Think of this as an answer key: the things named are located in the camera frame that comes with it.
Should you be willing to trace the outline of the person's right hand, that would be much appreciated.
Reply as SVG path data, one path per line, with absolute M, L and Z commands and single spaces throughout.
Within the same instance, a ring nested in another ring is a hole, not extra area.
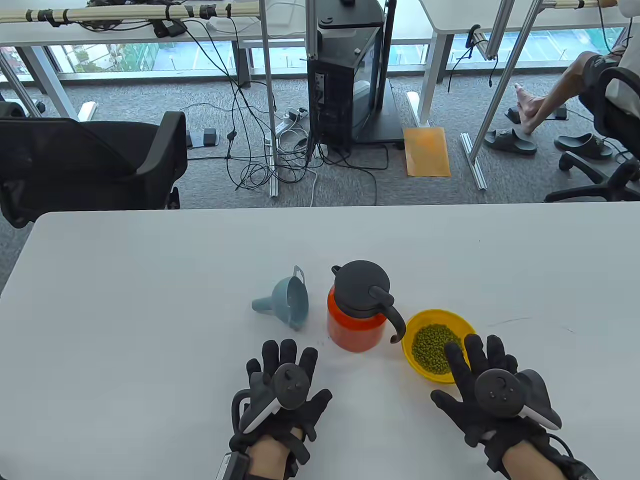
M 546 457 L 546 451 L 538 448 L 546 448 L 548 444 L 540 426 L 523 418 L 495 417 L 478 404 L 475 385 L 480 374 L 491 369 L 515 374 L 517 359 L 505 352 L 502 340 L 494 334 L 487 337 L 486 344 L 477 334 L 469 334 L 464 347 L 469 364 L 457 343 L 450 342 L 444 347 L 461 400 L 443 390 L 434 390 L 430 393 L 432 402 L 462 431 L 467 446 L 483 447 L 487 466 L 495 473 L 517 479 L 524 478 L 528 469 L 538 468 L 546 476 L 559 475 L 560 470 Z

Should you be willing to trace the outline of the person's left hand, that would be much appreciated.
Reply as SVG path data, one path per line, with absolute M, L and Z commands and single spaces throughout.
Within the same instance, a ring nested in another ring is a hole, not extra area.
M 285 364 L 300 367 L 309 381 L 313 381 L 318 350 L 308 346 L 298 353 L 295 340 L 278 343 L 270 339 L 262 345 L 262 360 L 252 358 L 246 363 L 247 378 L 271 381 L 278 368 Z M 297 475 L 299 467 L 310 460 L 306 441 L 317 439 L 316 426 L 325 413 L 333 394 L 329 389 L 318 391 L 297 409 L 280 409 L 270 414 L 249 433 L 236 430 L 229 441 L 231 451 L 249 458 L 247 477 L 261 479 L 289 479 Z

